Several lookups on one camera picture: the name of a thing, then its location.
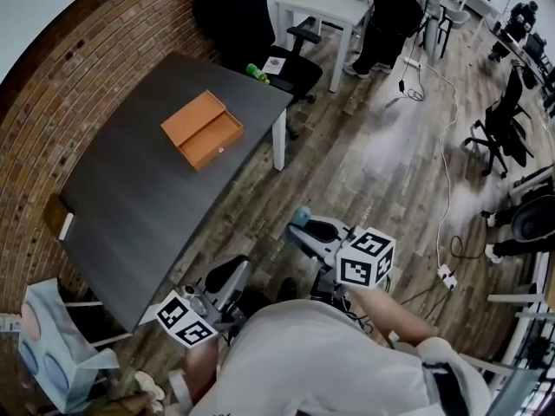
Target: white cable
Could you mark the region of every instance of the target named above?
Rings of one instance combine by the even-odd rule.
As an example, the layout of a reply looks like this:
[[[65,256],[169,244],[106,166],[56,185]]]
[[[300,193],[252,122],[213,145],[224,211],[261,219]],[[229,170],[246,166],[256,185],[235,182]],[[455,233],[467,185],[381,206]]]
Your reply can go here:
[[[440,135],[441,158],[443,159],[443,167],[445,169],[445,175],[447,177],[447,209],[445,210],[445,214],[443,214],[443,218],[441,219],[440,224],[437,227],[437,238],[435,239],[435,251],[437,252],[437,267],[441,268],[441,264],[440,264],[440,233],[441,233],[441,226],[443,225],[443,222],[445,222],[445,218],[447,217],[447,215],[449,213],[449,208],[451,208],[451,179],[449,178],[449,171],[447,170],[447,161],[445,159],[445,154],[443,153],[443,136],[445,135],[445,133],[447,132],[449,127],[451,127],[452,125],[454,125],[457,122],[457,120],[459,118],[459,105],[457,104],[457,87],[453,84],[453,82],[450,81],[449,79],[445,78],[443,75],[441,75],[439,72],[437,72],[434,68],[432,68],[427,63],[426,63],[426,66],[428,66],[428,68],[430,68],[432,71],[434,71],[442,80],[446,81],[454,89],[454,96],[453,96],[454,97],[454,107],[455,107],[454,119],[451,123],[447,124],[445,126],[445,128],[443,128],[443,131],[441,132],[441,135]]]

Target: green bottle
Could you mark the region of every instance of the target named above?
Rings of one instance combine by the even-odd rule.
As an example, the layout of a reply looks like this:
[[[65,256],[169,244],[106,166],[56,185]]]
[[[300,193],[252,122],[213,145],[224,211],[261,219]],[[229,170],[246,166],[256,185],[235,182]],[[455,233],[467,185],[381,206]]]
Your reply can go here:
[[[260,69],[258,69],[257,65],[249,63],[246,66],[246,73],[248,75],[252,75],[252,77],[254,77],[257,80],[263,81],[266,85],[270,84],[270,79],[268,78],[268,75],[266,75]]]

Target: black strap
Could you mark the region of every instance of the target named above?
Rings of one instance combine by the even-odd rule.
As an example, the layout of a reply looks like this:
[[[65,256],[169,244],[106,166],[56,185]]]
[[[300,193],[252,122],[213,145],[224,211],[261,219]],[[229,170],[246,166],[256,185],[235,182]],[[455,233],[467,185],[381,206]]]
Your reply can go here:
[[[422,364],[433,376],[440,395],[441,408],[447,416],[469,416],[453,369],[446,362]]]

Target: pink circle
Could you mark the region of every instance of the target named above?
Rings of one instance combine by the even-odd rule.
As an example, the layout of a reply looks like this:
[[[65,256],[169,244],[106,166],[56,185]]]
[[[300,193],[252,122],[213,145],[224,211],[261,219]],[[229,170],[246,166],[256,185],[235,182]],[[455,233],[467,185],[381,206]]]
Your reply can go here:
[[[36,319],[35,310],[26,302],[21,307],[21,324],[25,333],[33,341],[41,339],[41,325],[38,323],[38,319]]]

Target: brick wall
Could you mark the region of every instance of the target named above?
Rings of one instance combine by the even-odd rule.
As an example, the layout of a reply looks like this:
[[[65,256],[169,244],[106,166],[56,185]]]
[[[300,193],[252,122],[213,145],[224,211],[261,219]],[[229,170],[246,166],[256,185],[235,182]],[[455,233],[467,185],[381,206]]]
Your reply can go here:
[[[57,276],[87,289],[41,220],[108,116],[165,55],[213,60],[194,0],[77,0],[29,46],[0,85],[0,312],[17,312],[27,283]],[[16,338],[0,335],[0,402],[23,412]]]

